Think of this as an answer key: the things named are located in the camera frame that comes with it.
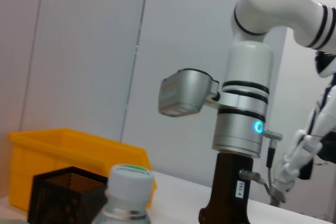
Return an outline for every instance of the white table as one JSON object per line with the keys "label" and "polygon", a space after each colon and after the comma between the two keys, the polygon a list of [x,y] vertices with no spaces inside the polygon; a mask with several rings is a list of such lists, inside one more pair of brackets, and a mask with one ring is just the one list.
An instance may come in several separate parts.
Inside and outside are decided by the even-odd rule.
{"label": "white table", "polygon": [[[154,173],[157,190],[149,210],[153,224],[198,224],[198,212],[210,199],[211,188],[179,178]],[[272,207],[248,202],[251,224],[326,224],[328,222]],[[0,199],[0,218],[26,219],[26,213]]]}

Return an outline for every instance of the yellow plastic bin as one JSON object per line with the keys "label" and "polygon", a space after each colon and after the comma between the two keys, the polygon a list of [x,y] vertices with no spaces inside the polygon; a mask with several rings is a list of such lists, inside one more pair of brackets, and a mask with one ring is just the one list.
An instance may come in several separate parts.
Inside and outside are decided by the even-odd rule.
{"label": "yellow plastic bin", "polygon": [[[9,202],[28,211],[33,176],[75,166],[108,177],[115,164],[152,169],[144,149],[71,129],[10,133],[14,142]],[[152,197],[156,189],[154,182]]]}

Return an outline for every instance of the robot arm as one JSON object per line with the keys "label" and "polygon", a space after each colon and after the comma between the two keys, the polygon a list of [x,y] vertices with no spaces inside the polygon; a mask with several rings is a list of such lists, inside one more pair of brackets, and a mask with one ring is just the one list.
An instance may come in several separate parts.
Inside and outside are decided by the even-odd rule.
{"label": "robot arm", "polygon": [[[243,212],[249,181],[239,174],[251,170],[252,158],[258,158],[261,152],[273,57],[263,43],[266,33],[273,27],[286,26],[293,29],[295,41],[301,46],[334,54],[321,52],[318,57],[319,75],[326,77],[336,72],[335,25],[336,9],[312,0],[240,0],[232,16],[234,40],[221,93],[217,93],[219,83],[201,70],[183,69],[162,81],[160,113],[190,115],[198,113],[203,104],[218,110],[213,149],[219,154],[210,203],[199,214],[201,224],[227,223],[223,220],[246,216]],[[297,132],[295,138],[300,143],[283,159],[272,188],[276,201],[285,201],[285,192],[300,168],[318,153],[322,137],[335,127],[334,107],[336,96],[327,103],[322,100],[307,128]],[[228,211],[232,214],[223,215],[219,210],[223,208],[232,209]]]}
{"label": "robot arm", "polygon": [[336,10],[312,0],[240,0],[234,10],[235,39],[262,42],[273,27],[294,31],[301,46],[336,54]]}
{"label": "robot arm", "polygon": [[[262,42],[271,28],[286,26],[293,30],[299,45],[330,54],[336,54],[335,24],[335,8],[312,0],[240,0],[233,15],[235,41]],[[321,77],[336,72],[334,58],[322,52],[317,56],[317,70]],[[285,193],[292,188],[300,169],[317,155],[322,148],[321,139],[336,126],[336,97],[328,98],[333,85],[334,80],[312,111],[306,128],[296,132],[294,141],[298,145],[282,160],[272,186],[276,203],[285,201]]]}

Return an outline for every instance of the blue led light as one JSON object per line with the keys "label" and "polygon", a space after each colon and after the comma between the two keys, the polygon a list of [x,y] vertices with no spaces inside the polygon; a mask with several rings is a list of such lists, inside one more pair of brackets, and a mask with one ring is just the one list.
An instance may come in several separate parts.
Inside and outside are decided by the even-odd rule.
{"label": "blue led light", "polygon": [[262,133],[264,131],[264,124],[261,121],[257,121],[254,124],[254,129],[257,133]]}

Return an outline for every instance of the white bottle cap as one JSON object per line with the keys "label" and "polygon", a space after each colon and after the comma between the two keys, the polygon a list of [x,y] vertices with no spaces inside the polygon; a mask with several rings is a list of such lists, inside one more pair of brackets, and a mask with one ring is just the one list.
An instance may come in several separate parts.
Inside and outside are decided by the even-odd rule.
{"label": "white bottle cap", "polygon": [[146,168],[136,165],[115,165],[110,172],[109,195],[132,202],[149,202],[153,181],[153,173]]}

